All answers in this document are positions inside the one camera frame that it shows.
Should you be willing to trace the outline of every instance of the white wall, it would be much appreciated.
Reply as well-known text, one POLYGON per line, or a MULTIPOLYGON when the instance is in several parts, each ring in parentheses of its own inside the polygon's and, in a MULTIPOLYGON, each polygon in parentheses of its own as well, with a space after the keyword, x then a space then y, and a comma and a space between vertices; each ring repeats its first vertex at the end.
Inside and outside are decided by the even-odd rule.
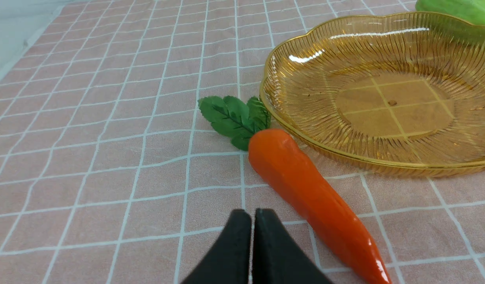
POLYGON ((77 0, 0 0, 0 70, 22 53, 24 43, 46 27, 53 12, 77 0))

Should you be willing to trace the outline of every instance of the plastic carrot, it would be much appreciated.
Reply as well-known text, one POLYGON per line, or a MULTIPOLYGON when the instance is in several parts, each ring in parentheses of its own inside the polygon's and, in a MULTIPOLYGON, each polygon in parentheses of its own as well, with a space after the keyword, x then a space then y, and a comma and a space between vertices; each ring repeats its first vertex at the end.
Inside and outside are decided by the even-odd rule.
POLYGON ((280 129, 259 131, 248 153, 253 169, 342 262, 369 284, 391 283, 374 239, 290 135, 280 129))
POLYGON ((202 115, 232 144, 247 150, 253 169, 305 218, 334 254, 369 284, 391 284, 378 248, 360 219, 285 131, 267 129, 257 98, 206 97, 202 115))

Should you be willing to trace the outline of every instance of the orange carrot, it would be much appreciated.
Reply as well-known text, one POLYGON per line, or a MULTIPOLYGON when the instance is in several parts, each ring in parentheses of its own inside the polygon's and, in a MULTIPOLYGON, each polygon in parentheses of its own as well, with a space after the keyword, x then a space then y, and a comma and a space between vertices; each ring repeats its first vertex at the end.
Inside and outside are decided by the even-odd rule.
POLYGON ((306 219, 334 254, 369 284, 391 284, 378 248, 360 219, 285 131, 258 131, 249 163, 306 219))

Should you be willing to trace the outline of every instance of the amber glass plate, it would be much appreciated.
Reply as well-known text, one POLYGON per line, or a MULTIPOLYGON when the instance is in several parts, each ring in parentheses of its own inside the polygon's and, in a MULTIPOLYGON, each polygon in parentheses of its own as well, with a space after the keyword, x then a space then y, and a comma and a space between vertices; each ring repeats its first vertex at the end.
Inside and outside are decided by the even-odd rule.
POLYGON ((271 52, 260 97, 297 138, 362 169, 485 169, 485 27, 451 16, 326 22, 271 52))

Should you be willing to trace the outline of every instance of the green vegetable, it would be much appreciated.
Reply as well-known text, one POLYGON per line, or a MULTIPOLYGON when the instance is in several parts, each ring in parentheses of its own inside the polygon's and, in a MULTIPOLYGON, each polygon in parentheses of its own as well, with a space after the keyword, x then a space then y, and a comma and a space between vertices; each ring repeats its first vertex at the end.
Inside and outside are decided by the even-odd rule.
POLYGON ((485 0, 418 0, 416 11, 449 14, 485 26, 485 0))
POLYGON ((247 104, 232 96, 199 99, 203 117, 219 134, 231 138, 233 146, 247 151, 249 139, 258 131, 270 128, 271 116, 264 104, 252 97, 247 104))

